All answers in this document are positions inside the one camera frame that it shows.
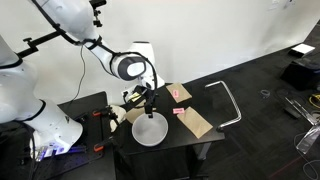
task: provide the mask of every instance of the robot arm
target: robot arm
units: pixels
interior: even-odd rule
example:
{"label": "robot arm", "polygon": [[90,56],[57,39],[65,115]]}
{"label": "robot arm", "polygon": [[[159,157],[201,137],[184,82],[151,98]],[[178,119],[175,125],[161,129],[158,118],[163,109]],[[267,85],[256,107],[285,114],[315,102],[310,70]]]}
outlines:
{"label": "robot arm", "polygon": [[60,28],[81,42],[101,62],[104,69],[111,75],[120,79],[131,81],[138,79],[140,85],[154,90],[164,85],[158,76],[154,77],[152,66],[155,63],[154,53],[150,43],[134,42],[128,49],[129,52],[138,54],[117,54],[110,50],[108,44],[96,32],[93,25],[94,11],[88,0],[31,0],[37,3],[47,16]]}

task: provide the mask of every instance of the black floor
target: black floor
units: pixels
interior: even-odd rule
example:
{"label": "black floor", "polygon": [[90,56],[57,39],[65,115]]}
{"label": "black floor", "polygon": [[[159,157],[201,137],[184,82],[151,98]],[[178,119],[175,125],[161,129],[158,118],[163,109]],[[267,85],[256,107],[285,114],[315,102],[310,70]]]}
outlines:
{"label": "black floor", "polygon": [[[320,60],[320,26],[315,26],[305,43],[317,47],[310,58]],[[243,116],[240,123],[225,129],[224,141],[212,145],[202,168],[210,179],[308,179],[302,169],[305,161],[293,141],[311,125],[303,118],[296,120],[285,114],[275,92],[289,91],[292,98],[311,111],[316,109],[308,104],[307,98],[314,91],[296,92],[280,80],[284,68],[296,59],[287,52],[285,49],[190,82],[204,86],[217,80],[225,81]],[[262,89],[271,91],[268,99],[261,98],[259,92]],[[320,139],[306,158],[320,159]],[[186,174],[183,148],[135,156],[132,162],[135,177],[139,180],[174,179]],[[314,167],[320,173],[320,162]],[[127,179],[119,172],[118,177]]]}

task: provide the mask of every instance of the black table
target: black table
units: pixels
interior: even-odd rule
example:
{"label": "black table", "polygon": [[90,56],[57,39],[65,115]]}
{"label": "black table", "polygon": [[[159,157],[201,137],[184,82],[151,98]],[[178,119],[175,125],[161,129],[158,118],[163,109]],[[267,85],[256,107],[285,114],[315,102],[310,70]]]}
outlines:
{"label": "black table", "polygon": [[[148,153],[153,151],[168,150],[171,148],[192,146],[195,150],[197,161],[193,162],[193,166],[189,169],[192,172],[189,172],[190,176],[196,176],[198,170],[201,167],[201,164],[206,159],[206,153],[209,150],[209,147],[212,142],[223,140],[225,138],[223,132],[218,132],[216,128],[223,122],[236,117],[236,113],[229,113],[229,108],[233,109],[231,106],[221,106],[220,109],[217,109],[217,105],[221,105],[221,102],[228,99],[227,94],[221,92],[225,91],[218,88],[218,92],[223,94],[223,97],[217,97],[216,94],[213,95],[212,92],[205,90],[206,84],[195,84],[188,83],[184,84],[184,87],[189,91],[193,96],[192,99],[183,101],[181,103],[176,103],[172,98],[169,91],[166,87],[161,87],[158,90],[159,97],[156,99],[157,108],[156,112],[162,114],[168,121],[169,129],[168,134],[159,145],[154,147],[145,147],[140,145],[135,141],[132,136],[131,128],[132,124],[128,121],[122,123],[121,128],[117,129],[116,137],[121,142],[123,153],[126,155],[138,155],[141,153]],[[200,139],[197,139],[196,136],[173,114],[173,108],[188,108],[191,106],[194,108],[202,117],[204,117],[214,128],[207,132]]]}
{"label": "black table", "polygon": [[[70,106],[69,103],[64,103],[59,105],[59,107],[66,112],[71,118],[75,118],[82,113],[89,113],[88,120],[99,121],[97,117],[92,117],[92,113],[95,109],[104,108],[107,105],[107,97],[105,92],[97,93],[88,97],[80,98],[75,100]],[[103,132],[103,138],[110,136],[110,129],[108,126],[109,121],[107,119],[102,119],[101,128]],[[29,144],[29,136],[25,132],[18,132],[14,134],[3,146],[1,146],[1,163],[0,163],[0,179],[27,179],[30,168],[30,160],[27,161],[25,165],[18,165],[18,157],[21,156],[23,148],[27,147]],[[69,172],[63,173],[56,176],[54,179],[116,179],[115,166],[114,166],[114,154],[113,147],[104,148],[104,156],[85,164]],[[39,173],[41,174],[41,179],[45,177],[44,174],[48,174],[52,169],[55,169],[55,163],[52,162],[51,165],[45,170],[37,170],[35,177]]]}

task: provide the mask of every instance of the small pink block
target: small pink block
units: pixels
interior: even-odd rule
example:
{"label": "small pink block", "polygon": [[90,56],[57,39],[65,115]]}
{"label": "small pink block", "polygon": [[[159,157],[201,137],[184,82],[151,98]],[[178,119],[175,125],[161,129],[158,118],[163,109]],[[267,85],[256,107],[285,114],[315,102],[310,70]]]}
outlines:
{"label": "small pink block", "polygon": [[174,98],[178,98],[179,97],[179,91],[178,90],[173,90],[172,96]]}
{"label": "small pink block", "polygon": [[173,109],[173,114],[184,114],[184,108]]}

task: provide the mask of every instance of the cardboard piece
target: cardboard piece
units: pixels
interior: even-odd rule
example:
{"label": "cardboard piece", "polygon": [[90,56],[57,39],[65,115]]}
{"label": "cardboard piece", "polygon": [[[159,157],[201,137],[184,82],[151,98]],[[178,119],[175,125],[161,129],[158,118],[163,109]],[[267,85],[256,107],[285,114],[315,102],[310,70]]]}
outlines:
{"label": "cardboard piece", "polygon": [[[143,106],[146,100],[141,101],[137,106]],[[144,114],[144,108],[140,109],[131,109],[129,112],[127,112],[124,117],[131,123],[133,124],[134,121],[142,114]]]}
{"label": "cardboard piece", "polygon": [[190,93],[183,87],[181,83],[171,84],[167,86],[167,89],[177,103],[192,98]]}
{"label": "cardboard piece", "polygon": [[192,107],[188,107],[184,114],[178,114],[177,116],[198,139],[213,128],[213,126]]}

